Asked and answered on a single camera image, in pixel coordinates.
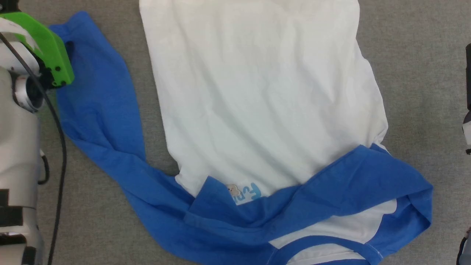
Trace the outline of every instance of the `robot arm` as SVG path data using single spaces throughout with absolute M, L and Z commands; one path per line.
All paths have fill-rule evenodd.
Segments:
M 65 140 L 46 89 L 73 79 L 64 43 L 48 28 L 20 12 L 18 0 L 0 0 L 0 264 L 40 265 L 44 243 L 36 217 L 42 169 L 39 120 L 44 102 L 51 109 L 63 145 L 52 263 L 65 174 Z
M 36 219 L 39 120 L 17 104 L 31 102 L 19 99 L 26 80 L 0 67 L 0 259 L 6 265 L 41 264 L 44 247 Z
M 466 154 L 471 155 L 471 44 L 466 46 L 466 101 L 468 114 L 463 121 L 463 133 L 468 145 Z M 471 227 L 465 233 L 465 236 L 461 241 L 456 265 L 471 265 L 471 245 L 468 244 L 470 232 Z

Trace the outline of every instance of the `white t-shirt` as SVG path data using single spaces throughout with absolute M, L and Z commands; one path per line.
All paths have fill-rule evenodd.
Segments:
M 388 128 L 357 0 L 141 0 L 165 137 L 193 196 L 306 182 Z

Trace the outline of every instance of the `small cartoon print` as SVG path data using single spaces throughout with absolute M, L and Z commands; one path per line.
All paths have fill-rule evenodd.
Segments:
M 230 184 L 230 185 L 227 185 L 226 187 L 232 197 L 240 195 L 240 190 L 237 188 L 236 185 Z
M 232 193 L 231 189 L 229 188 L 230 186 L 235 187 L 235 189 L 237 190 L 236 192 L 238 192 L 237 195 L 235 195 L 236 192 Z M 250 183 L 250 187 L 252 189 L 245 186 L 242 189 L 242 192 L 235 185 L 228 185 L 227 189 L 230 191 L 230 193 L 232 195 L 232 199 L 234 200 L 234 202 L 236 204 L 241 204 L 241 203 L 249 202 L 251 200 L 255 200 L 255 199 L 258 199 L 258 198 L 262 197 L 260 189 L 257 187 L 257 185 L 255 183 Z

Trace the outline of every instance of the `gray carpet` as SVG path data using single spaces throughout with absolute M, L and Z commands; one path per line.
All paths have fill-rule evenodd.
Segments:
M 390 129 L 384 144 L 435 186 L 432 227 L 382 264 L 452 264 L 471 225 L 471 157 L 461 123 L 465 109 L 464 47 L 471 42 L 467 0 L 360 0 L 358 41 L 371 62 Z M 136 88 L 148 162 L 175 174 L 163 133 L 138 0 L 23 0 L 44 24 L 86 10 L 126 61 Z M 52 181 L 40 187 L 39 223 L 50 242 L 61 154 L 47 110 L 41 146 Z M 118 185 L 70 141 L 56 265 L 185 265 L 147 234 Z

